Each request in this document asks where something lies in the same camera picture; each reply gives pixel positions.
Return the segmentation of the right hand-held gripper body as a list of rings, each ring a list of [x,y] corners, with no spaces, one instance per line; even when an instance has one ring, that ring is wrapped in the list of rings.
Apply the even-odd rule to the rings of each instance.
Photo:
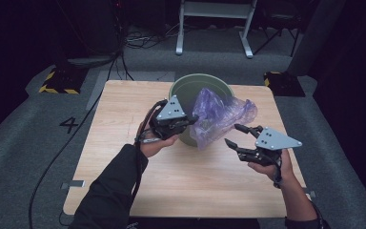
[[[263,127],[259,138],[255,139],[254,156],[240,158],[241,161],[253,162],[262,166],[278,165],[282,149],[301,147],[302,142],[270,127]]]

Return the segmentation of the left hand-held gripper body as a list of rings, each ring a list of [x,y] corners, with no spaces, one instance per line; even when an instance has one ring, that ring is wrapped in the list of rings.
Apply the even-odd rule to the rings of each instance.
[[[177,96],[173,95],[169,100],[162,100],[160,108],[152,115],[151,131],[162,140],[182,134],[190,126],[186,124],[186,117]]]

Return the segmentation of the purple plastic bag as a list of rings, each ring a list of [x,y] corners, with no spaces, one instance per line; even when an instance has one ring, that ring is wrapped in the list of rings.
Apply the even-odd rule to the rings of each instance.
[[[198,120],[190,128],[190,137],[196,141],[199,150],[204,150],[232,130],[235,124],[253,122],[257,113],[256,105],[249,99],[221,96],[204,88],[194,103],[193,114]]]

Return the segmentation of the green round bin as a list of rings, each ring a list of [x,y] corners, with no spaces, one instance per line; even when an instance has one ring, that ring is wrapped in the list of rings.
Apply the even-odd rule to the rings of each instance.
[[[216,93],[222,100],[234,95],[223,80],[209,74],[193,73],[176,79],[170,88],[169,97],[176,95],[183,111],[191,116],[197,96],[203,88]]]

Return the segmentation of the person's right hand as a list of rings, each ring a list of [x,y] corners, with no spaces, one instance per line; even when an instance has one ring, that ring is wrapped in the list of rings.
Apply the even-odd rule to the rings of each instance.
[[[259,164],[249,162],[248,166],[256,172],[266,175],[272,181],[275,181],[275,175],[281,174],[281,180],[277,183],[278,187],[283,190],[287,183],[295,180],[293,165],[287,149],[281,150],[281,167],[277,169],[274,165],[261,166]]]

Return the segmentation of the person's left hand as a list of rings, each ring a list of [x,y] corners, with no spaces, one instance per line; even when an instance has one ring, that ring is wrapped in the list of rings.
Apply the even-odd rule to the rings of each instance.
[[[155,156],[163,148],[174,145],[174,143],[178,140],[178,135],[173,135],[166,140],[160,139],[157,141],[144,143],[145,139],[155,138],[155,135],[150,130],[150,125],[146,120],[143,120],[140,123],[136,136],[138,137],[138,140],[134,143],[134,146],[137,147],[146,157]]]

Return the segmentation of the black yellow striped base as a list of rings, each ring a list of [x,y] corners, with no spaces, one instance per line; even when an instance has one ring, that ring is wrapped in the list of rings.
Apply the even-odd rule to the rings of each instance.
[[[274,96],[305,96],[297,77],[287,72],[266,72],[263,79],[265,86],[273,92]]]
[[[88,69],[53,68],[43,82],[40,93],[80,94]]]

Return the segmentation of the black tripod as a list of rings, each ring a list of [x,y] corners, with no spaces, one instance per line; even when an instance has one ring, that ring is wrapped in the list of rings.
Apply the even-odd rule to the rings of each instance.
[[[292,8],[279,9],[275,7],[265,7],[262,10],[262,26],[264,33],[267,33],[268,28],[275,29],[275,33],[267,37],[267,40],[258,47],[254,54],[260,52],[266,47],[276,36],[280,35],[284,30],[287,30],[293,38],[294,43],[291,48],[290,56],[295,54],[295,46],[297,44],[301,32],[301,14],[298,10]]]

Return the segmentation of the white metal stand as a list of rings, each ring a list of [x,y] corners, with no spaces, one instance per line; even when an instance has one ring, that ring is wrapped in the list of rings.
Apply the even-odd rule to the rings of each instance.
[[[248,42],[248,32],[250,31],[257,2],[258,0],[250,0],[247,4],[235,4],[181,0],[179,8],[179,29],[175,53],[177,55],[181,55],[183,53],[184,20],[186,17],[245,19],[246,23],[244,30],[239,33],[239,38],[246,57],[253,58],[254,52]]]

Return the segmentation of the grey curtain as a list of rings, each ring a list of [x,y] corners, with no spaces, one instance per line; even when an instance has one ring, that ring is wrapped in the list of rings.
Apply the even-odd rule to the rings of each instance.
[[[346,0],[320,0],[287,68],[293,76],[307,75],[328,39]]]

